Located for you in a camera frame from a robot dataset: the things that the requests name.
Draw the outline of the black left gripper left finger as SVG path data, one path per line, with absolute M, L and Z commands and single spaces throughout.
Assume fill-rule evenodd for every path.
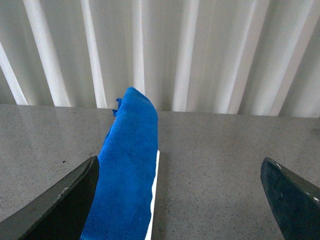
M 92 156 L 28 205 L 0 223 L 2 240 L 78 240 L 99 178 Z

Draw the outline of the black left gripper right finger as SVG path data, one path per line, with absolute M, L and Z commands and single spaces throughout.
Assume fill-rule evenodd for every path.
M 272 214 L 286 240 L 320 238 L 320 188 L 264 158 L 260 179 Z

